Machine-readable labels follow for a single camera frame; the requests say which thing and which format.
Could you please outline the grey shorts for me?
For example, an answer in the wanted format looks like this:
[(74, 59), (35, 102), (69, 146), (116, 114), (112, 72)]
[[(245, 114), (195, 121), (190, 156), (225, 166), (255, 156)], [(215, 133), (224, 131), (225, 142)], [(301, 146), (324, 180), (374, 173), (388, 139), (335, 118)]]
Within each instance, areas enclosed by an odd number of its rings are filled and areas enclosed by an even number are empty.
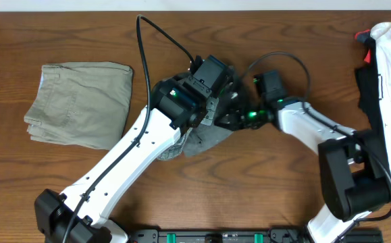
[[(160, 161), (169, 161), (181, 153), (187, 157), (195, 156), (211, 149), (232, 134), (232, 131), (214, 124), (201, 124), (209, 97), (217, 98), (190, 72), (156, 83), (151, 95), (151, 106), (171, 119), (172, 128), (180, 130), (180, 138), (157, 157)], [(225, 105), (225, 99), (218, 99), (214, 119), (219, 113), (219, 106)]]

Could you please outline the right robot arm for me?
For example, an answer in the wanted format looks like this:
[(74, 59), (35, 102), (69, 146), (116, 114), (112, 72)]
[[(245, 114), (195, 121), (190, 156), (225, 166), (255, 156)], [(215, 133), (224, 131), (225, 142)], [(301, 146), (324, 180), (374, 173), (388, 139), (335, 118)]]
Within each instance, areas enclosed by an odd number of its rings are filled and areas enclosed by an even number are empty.
[(350, 242), (357, 237), (354, 227), (391, 204), (391, 175), (381, 142), (372, 130), (342, 126), (304, 99), (288, 96), (277, 71), (257, 74), (253, 82), (258, 104), (241, 80), (223, 87), (215, 125), (237, 131), (272, 124), (310, 148), (319, 159), (324, 205), (300, 241)]

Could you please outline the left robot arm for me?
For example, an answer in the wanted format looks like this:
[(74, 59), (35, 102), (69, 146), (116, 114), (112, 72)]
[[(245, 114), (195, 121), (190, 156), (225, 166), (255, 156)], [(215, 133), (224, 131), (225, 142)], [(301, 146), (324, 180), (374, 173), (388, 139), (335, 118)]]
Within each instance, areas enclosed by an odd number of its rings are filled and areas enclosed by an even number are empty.
[(110, 215), (121, 197), (160, 154), (208, 115), (207, 106), (233, 81), (234, 68), (210, 55), (184, 74), (160, 81), (147, 106), (111, 150), (58, 193), (44, 190), (34, 202), (46, 242), (128, 242)]

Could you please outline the folded khaki shorts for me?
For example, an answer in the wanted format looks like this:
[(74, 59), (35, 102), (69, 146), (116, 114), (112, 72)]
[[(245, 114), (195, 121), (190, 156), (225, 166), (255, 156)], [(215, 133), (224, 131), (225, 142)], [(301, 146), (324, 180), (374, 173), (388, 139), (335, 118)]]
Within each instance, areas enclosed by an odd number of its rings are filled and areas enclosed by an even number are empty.
[(31, 140), (109, 150), (122, 137), (132, 68), (112, 62), (45, 64), (24, 116)]

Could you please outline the black and red garment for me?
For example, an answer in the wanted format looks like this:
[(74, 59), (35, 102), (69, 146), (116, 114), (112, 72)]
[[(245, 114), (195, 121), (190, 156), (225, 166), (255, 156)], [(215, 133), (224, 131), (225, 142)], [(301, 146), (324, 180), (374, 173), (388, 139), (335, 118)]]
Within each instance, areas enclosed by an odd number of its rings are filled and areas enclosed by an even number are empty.
[(367, 48), (367, 54), (364, 57), (365, 65), (355, 70), (355, 79), (360, 92), (358, 106), (368, 117), (371, 128), (376, 132), (381, 144), (386, 146), (380, 111), (380, 100), (383, 95), (379, 87), (380, 75), (377, 69), (376, 43), (371, 37), (370, 30), (356, 33), (355, 40), (363, 43)]

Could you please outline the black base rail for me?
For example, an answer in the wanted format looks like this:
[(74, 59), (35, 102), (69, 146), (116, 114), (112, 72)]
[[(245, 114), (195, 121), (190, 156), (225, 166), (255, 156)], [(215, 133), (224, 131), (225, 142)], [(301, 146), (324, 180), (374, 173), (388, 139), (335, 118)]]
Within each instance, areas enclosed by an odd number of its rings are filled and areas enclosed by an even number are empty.
[(267, 231), (163, 231), (142, 229), (130, 234), (129, 243), (303, 243), (309, 235), (297, 228)]

